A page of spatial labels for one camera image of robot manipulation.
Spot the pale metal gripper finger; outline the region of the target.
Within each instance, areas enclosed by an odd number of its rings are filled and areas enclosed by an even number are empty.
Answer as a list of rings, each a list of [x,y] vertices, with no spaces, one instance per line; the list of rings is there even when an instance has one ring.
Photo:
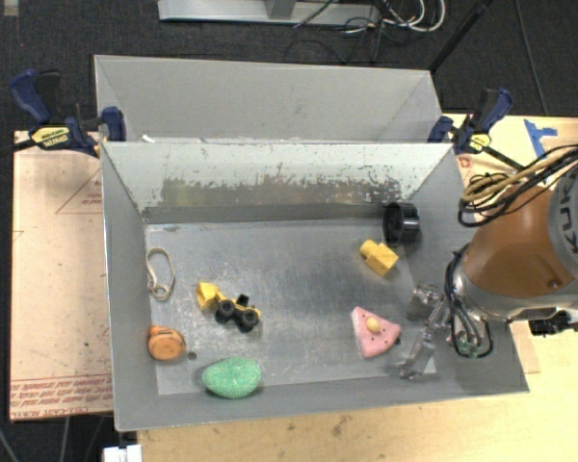
[[[406,317],[410,321],[424,321],[442,299],[441,289],[432,283],[417,285],[410,297]]]
[[[415,340],[408,358],[400,367],[402,379],[412,379],[422,376],[434,356],[435,330],[429,325],[423,327]]]

